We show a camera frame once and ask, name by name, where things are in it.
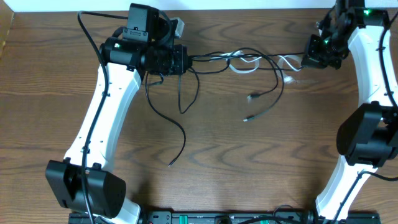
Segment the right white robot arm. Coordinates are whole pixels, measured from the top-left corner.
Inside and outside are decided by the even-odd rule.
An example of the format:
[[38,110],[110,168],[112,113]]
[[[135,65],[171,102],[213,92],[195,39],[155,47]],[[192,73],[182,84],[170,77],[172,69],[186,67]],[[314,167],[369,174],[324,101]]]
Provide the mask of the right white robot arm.
[[352,56],[358,82],[358,108],[338,129],[336,167],[303,223],[370,223],[376,215],[349,208],[378,168],[397,156],[397,80],[390,51],[394,19],[364,1],[337,1],[307,42],[306,68],[341,67]]

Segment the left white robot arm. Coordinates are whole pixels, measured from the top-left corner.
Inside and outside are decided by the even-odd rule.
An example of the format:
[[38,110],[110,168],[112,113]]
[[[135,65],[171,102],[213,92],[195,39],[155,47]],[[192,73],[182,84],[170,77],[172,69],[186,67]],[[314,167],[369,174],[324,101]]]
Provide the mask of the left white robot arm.
[[127,24],[94,50],[98,79],[82,126],[62,161],[49,161],[45,177],[70,223],[145,223],[141,207],[127,198],[113,174],[116,147],[132,99],[147,77],[183,75],[187,48],[175,44],[184,22],[154,7],[131,4]]

